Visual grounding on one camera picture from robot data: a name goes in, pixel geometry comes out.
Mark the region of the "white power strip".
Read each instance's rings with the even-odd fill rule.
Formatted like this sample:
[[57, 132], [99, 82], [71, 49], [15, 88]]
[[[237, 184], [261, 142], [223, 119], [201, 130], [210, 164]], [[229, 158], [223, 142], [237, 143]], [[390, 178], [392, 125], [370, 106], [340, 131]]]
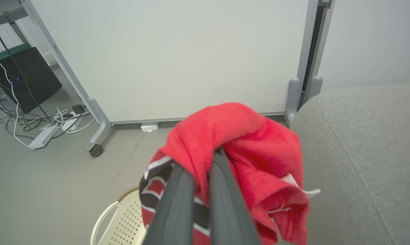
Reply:
[[53, 138], [57, 133], [59, 128], [57, 126], [51, 126], [44, 128], [36, 138], [28, 145], [30, 149], [40, 149], [45, 147], [48, 142]]

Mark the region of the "red basketball jersey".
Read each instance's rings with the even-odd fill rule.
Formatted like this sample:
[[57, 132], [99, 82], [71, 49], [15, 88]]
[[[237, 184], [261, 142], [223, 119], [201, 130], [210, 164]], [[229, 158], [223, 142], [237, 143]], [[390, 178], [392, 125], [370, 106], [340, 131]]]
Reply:
[[298, 136], [240, 103], [206, 107], [185, 118], [153, 156], [139, 185], [142, 219], [148, 228], [178, 163], [195, 180], [193, 243], [210, 245], [209, 171], [222, 147], [263, 245], [307, 245], [310, 198], [303, 190]]

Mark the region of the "black computer case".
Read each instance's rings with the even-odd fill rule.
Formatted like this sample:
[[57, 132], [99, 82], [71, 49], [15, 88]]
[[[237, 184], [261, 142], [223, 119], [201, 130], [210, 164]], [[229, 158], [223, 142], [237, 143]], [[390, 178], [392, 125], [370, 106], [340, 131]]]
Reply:
[[51, 98], [61, 88], [49, 65], [36, 47], [22, 44], [0, 53], [0, 88], [16, 103], [11, 90], [14, 90], [20, 109], [29, 113], [39, 104]]

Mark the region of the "grey partition post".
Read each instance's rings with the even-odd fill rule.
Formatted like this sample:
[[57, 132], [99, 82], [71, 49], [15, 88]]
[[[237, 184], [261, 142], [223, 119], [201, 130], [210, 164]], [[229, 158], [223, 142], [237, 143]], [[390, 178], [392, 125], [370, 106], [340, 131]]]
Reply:
[[319, 0], [313, 35], [305, 74], [306, 86], [304, 88], [302, 104], [318, 95], [323, 85], [323, 77], [320, 76], [320, 64], [323, 57], [326, 40], [331, 23], [331, 16], [336, 0]]
[[288, 83], [284, 117], [289, 126], [291, 125], [296, 113], [298, 112], [298, 106], [302, 95], [304, 76], [309, 60], [309, 53], [312, 43], [312, 35], [315, 26], [318, 4], [319, 0], [308, 0], [297, 76], [290, 79]]

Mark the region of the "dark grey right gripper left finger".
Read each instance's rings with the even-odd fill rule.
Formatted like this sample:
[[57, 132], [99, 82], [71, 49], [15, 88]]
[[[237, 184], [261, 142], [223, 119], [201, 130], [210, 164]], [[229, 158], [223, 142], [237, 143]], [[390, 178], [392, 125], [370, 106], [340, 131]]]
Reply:
[[142, 245], [192, 245], [195, 183], [176, 164]]

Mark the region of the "grey fabric sofa seat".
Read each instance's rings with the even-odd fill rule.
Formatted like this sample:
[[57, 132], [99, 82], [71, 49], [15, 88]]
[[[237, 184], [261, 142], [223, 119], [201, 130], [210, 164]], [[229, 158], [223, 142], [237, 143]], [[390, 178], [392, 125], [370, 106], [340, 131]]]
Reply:
[[290, 128], [321, 190], [307, 245], [410, 245], [410, 83], [320, 93]]

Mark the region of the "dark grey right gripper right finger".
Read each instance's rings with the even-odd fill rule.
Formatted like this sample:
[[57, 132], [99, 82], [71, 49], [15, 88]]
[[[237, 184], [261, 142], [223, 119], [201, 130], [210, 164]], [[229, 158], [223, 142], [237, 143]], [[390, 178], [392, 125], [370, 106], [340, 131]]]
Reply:
[[211, 245], [261, 245], [260, 235], [223, 148], [209, 171]]

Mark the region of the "wide white partition panel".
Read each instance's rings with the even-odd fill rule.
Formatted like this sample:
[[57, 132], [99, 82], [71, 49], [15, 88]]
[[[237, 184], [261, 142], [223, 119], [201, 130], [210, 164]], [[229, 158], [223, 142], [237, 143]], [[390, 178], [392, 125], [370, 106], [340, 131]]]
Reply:
[[111, 122], [285, 111], [309, 0], [30, 0]]

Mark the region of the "cream perforated laundry basket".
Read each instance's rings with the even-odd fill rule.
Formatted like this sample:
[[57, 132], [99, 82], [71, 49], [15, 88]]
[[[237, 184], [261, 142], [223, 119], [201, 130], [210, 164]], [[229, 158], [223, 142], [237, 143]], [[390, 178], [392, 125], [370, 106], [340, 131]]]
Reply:
[[138, 186], [128, 189], [99, 216], [90, 245], [142, 245], [146, 236]]

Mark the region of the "grey metal table frame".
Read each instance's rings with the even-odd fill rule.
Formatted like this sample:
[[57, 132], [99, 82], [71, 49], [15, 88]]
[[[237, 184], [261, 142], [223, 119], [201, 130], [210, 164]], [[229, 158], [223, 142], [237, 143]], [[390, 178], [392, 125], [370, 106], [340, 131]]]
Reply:
[[[7, 48], [30, 44], [20, 23], [28, 17], [20, 0], [0, 0], [0, 38]], [[0, 52], [5, 48], [0, 41]]]

